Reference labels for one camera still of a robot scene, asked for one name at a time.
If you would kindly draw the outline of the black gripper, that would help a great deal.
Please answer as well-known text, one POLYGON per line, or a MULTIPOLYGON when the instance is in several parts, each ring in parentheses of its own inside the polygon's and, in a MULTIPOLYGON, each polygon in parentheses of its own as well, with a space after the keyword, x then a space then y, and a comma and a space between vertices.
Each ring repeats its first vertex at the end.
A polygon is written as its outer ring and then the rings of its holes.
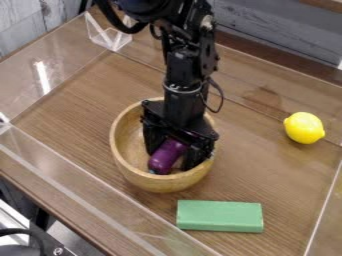
POLYGON ((167 138, 189 146, 181 169, 187 171, 212 157, 220 135, 206 120, 210 82, 193 88, 165 84, 165 97, 143 100, 143 137, 146 151, 153 154, 167 138))

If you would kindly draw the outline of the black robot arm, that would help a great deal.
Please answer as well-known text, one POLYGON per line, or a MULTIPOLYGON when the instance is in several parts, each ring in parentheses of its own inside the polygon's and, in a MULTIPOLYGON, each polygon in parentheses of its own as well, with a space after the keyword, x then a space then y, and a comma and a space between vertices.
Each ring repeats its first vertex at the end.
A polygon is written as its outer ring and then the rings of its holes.
POLYGON ((214 153, 220 138, 205 119, 217 113, 209 90, 218 86, 216 19, 208 0, 95 0, 113 26, 126 34, 149 29, 162 42, 165 97, 142 102, 143 137, 150 155, 149 171, 167 175, 177 162, 187 171, 214 153))

